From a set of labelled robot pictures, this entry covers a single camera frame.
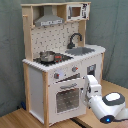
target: sink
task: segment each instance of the sink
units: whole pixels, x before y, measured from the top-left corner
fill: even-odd
[[[94,49],[91,48],[85,48],[85,47],[78,47],[78,48],[73,48],[73,49],[68,49],[65,51],[65,53],[75,55],[75,56],[80,56],[80,55],[85,55],[90,52],[94,52]]]

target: backsplash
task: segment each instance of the backsplash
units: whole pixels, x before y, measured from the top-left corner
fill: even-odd
[[[39,57],[43,50],[66,50],[70,37],[78,33],[79,22],[35,27],[31,31],[33,58]],[[73,43],[78,46],[78,36],[73,38]]]

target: kitchen counter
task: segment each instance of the kitchen counter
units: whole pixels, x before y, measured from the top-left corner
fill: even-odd
[[[91,48],[91,49],[94,49],[95,51],[87,53],[87,54],[82,55],[82,56],[74,56],[74,55],[65,53],[65,51],[61,51],[61,54],[73,57],[73,59],[64,61],[62,63],[55,64],[55,65],[52,65],[52,66],[49,66],[49,67],[43,66],[43,65],[38,64],[36,62],[31,62],[31,61],[29,61],[27,59],[24,59],[23,62],[28,64],[28,65],[31,65],[31,66],[39,69],[39,70],[41,70],[41,71],[48,72],[48,71],[50,71],[52,69],[55,69],[55,68],[58,68],[58,67],[70,64],[70,63],[75,63],[77,61],[81,61],[82,59],[87,59],[87,58],[90,58],[90,57],[93,57],[93,56],[96,56],[96,55],[99,55],[99,54],[105,52],[105,48],[103,48],[101,46],[97,46],[97,45],[87,45],[86,44],[86,48]]]

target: microwave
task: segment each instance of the microwave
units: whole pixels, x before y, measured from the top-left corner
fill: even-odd
[[[67,21],[87,19],[89,15],[89,4],[67,5]]]

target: toy kitchen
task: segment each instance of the toy kitchen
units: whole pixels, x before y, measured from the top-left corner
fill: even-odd
[[[101,81],[105,49],[85,43],[90,4],[21,5],[26,108],[46,128],[86,114],[85,77]]]

